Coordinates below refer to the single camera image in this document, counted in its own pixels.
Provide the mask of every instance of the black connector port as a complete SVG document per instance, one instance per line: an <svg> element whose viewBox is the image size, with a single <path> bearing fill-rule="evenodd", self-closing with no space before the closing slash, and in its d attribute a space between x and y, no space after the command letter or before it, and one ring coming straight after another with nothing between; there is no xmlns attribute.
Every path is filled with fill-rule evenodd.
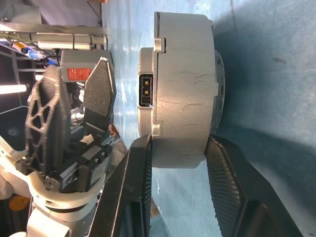
<svg viewBox="0 0 316 237"><path fill-rule="evenodd" d="M149 107L153 105L153 74L139 76L139 105Z"/></svg>

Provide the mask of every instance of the red label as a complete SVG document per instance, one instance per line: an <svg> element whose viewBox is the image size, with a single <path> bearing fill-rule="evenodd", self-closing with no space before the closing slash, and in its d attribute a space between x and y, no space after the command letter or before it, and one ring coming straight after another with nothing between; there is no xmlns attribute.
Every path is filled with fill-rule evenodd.
<svg viewBox="0 0 316 237"><path fill-rule="evenodd" d="M92 72L91 68L67 68L69 80L87 80Z"/></svg>

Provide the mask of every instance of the gray plastic part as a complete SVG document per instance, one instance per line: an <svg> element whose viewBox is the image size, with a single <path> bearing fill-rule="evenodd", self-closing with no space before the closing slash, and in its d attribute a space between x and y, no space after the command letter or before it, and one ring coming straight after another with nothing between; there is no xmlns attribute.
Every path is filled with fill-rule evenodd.
<svg viewBox="0 0 316 237"><path fill-rule="evenodd" d="M61 52L61 74L64 82L85 82L86 80L69 80L68 68L90 68L93 71L94 67L99 62L100 58L109 60L111 68L113 69L112 56L109 50L73 50L64 49Z"/></svg>
<svg viewBox="0 0 316 237"><path fill-rule="evenodd" d="M140 136L153 136L153 167L194 168L205 159L219 91L212 25L204 15L155 13L153 106L138 107ZM139 75L150 58L140 57Z"/></svg>

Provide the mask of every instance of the blue floor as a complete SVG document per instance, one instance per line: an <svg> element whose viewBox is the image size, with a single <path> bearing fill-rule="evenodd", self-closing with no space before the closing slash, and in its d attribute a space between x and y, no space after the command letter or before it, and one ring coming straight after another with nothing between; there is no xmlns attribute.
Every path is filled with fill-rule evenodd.
<svg viewBox="0 0 316 237"><path fill-rule="evenodd" d="M126 146L138 137L138 53L153 45L154 11L205 14L223 57L226 101L218 135L241 147L304 236L316 236L316 2L108 0L117 99ZM154 169L153 198L172 237L219 237L206 164Z"/></svg>

